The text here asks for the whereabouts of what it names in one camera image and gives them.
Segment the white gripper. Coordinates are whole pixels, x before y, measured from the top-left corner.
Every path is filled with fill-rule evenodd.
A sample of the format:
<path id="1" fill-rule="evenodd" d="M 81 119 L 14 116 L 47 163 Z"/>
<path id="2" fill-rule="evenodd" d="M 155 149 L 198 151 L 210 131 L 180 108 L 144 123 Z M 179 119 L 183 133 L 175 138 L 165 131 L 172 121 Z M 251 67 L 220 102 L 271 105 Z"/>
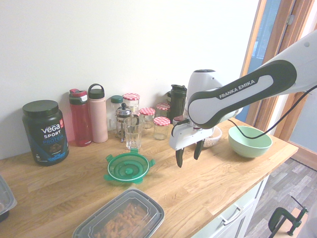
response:
<path id="1" fill-rule="evenodd" d="M 214 128 L 202 129 L 193 127 L 189 119 L 178 122 L 172 129 L 169 145 L 175 150 L 178 167 L 182 167 L 184 148 L 196 143 L 194 159 L 197 160 L 204 147 L 205 138 L 211 136 Z"/>

